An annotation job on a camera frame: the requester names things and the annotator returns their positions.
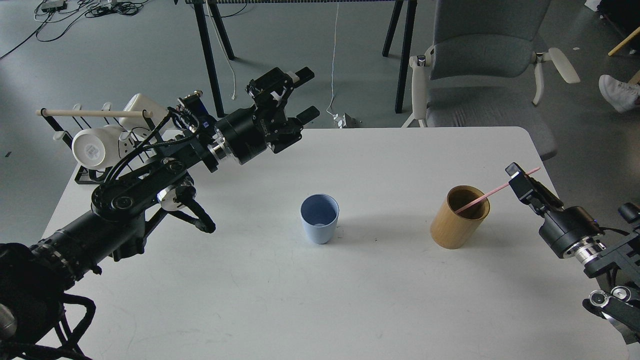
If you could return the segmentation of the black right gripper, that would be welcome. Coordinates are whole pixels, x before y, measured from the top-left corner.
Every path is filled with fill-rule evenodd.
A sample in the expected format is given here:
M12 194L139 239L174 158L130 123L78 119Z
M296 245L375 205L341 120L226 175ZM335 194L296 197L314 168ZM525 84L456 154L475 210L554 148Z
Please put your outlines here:
M574 256L574 246L583 239L589 242L603 235L599 224L582 207L564 207L553 192L526 174L516 162L506 166L505 172L519 202L528 205L544 219L538 233L559 259Z

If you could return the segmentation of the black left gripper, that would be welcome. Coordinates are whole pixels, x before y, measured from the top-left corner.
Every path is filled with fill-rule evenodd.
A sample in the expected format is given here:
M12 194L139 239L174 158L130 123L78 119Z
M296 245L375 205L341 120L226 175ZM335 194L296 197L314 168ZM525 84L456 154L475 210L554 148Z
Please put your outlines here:
M320 116L311 105L294 117L285 115L283 108L294 89L315 78L304 67L298 71L282 71L275 67L246 86L254 105L238 109L215 124L215 132L222 147L243 165L267 148L278 154L302 139L304 126Z

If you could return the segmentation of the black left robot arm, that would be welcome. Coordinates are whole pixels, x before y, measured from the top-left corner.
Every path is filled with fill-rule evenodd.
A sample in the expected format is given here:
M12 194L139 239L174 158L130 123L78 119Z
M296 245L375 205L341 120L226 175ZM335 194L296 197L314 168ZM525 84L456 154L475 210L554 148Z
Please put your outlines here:
M90 210L32 246L1 245L1 358L84 360L78 343L96 313L87 297L69 294L87 272L101 274L107 257L144 253L149 235L171 215L204 233L217 226L195 200L189 168L203 163L211 173L225 157L245 164L266 149L277 154L302 138L320 115L311 106L285 114L293 91L314 78L304 67L275 67L246 87L253 105L216 119L201 91L179 98L150 132L114 165L91 194Z

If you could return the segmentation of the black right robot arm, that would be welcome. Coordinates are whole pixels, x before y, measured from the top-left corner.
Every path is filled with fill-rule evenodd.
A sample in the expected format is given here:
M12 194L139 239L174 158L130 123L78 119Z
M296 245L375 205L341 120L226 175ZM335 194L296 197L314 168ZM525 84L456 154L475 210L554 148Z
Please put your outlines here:
M621 231L624 239L607 247L600 237L605 228L580 206L565 207L541 182L516 163L505 168L509 186L518 200L543 219L538 233L560 259L574 257L590 278L606 276L608 289L597 289L583 300L583 307L617 329L630 350L639 346L639 207L627 202L619 207L631 225Z

